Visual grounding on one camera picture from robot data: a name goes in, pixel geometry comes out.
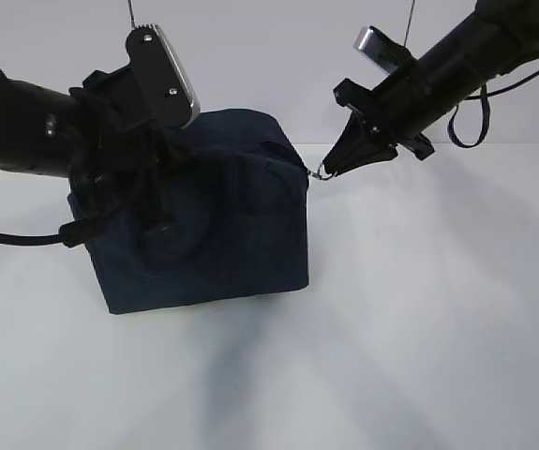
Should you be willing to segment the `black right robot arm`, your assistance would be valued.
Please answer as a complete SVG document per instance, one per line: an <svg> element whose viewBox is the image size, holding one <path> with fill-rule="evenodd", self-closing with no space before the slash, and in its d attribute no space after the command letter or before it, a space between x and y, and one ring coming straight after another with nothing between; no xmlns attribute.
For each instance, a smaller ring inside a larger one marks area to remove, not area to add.
<svg viewBox="0 0 539 450"><path fill-rule="evenodd" d="M375 26L359 32L354 48L387 76L372 89L350 79L335 87L351 116L322 162L332 176L390 161L399 147L428 158L435 149L425 130L473 92L488 128L487 83L539 59L539 1L478 1L419 58Z"/></svg>

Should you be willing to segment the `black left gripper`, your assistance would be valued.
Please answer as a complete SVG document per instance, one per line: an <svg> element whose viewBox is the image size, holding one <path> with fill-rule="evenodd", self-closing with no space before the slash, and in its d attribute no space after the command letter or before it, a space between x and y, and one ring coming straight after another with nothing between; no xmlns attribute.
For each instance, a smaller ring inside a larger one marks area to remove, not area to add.
<svg viewBox="0 0 539 450"><path fill-rule="evenodd" d="M172 215L163 207L161 163L193 164L196 152L179 128L160 131L154 123L132 132L117 131L104 99L84 87L91 74L81 86L69 89L88 126L69 165L73 217L90 225L110 225L132 215L145 234L164 231Z"/></svg>

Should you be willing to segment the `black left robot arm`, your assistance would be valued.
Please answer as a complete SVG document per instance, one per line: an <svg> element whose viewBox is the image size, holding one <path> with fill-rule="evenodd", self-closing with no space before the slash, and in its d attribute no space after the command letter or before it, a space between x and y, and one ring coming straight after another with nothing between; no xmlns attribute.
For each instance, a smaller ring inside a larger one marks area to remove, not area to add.
<svg viewBox="0 0 539 450"><path fill-rule="evenodd" d="M166 135L199 112L178 63L159 51L133 52L125 66L96 70L66 93L10 79L0 68L0 170L65 178L80 205L54 234L0 232L0 245L73 248L135 207L146 222L165 223L160 178L187 159Z"/></svg>

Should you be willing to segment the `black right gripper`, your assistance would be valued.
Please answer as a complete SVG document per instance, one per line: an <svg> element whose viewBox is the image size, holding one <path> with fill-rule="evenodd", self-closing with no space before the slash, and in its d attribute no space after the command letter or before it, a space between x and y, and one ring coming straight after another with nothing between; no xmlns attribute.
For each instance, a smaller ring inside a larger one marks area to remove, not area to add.
<svg viewBox="0 0 539 450"><path fill-rule="evenodd" d="M369 89L344 79L334 89L334 96L337 104L348 108L351 115L322 162L329 175L341 176L370 164L391 161L398 156L399 146L419 160L434 154L431 141L423 134L404 137Z"/></svg>

